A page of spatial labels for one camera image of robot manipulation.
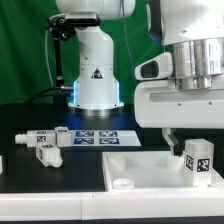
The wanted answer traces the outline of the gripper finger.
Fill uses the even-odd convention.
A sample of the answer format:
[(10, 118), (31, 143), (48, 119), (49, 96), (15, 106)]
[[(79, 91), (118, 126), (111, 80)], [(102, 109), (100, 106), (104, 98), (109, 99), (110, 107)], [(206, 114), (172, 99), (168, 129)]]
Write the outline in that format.
[(183, 150), (180, 142), (175, 136), (176, 130), (173, 128), (163, 128), (162, 135), (167, 144), (169, 145), (170, 152), (172, 156), (181, 157), (183, 155)]

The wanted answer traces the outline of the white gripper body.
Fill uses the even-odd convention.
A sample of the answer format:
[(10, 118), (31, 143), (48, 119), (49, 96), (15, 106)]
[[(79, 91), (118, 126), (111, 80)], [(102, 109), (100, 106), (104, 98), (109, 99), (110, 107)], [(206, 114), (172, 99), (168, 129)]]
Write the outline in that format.
[(140, 127), (224, 129), (224, 83), (177, 90), (172, 80), (142, 82), (135, 90), (134, 109)]

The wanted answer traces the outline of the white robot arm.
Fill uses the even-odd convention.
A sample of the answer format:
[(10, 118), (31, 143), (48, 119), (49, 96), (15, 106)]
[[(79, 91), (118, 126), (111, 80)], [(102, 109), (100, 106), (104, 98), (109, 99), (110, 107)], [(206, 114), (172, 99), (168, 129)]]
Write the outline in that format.
[(71, 107), (121, 106), (114, 42), (100, 24), (130, 18), (135, 120), (142, 128), (224, 128), (224, 0), (55, 0), (78, 36)]

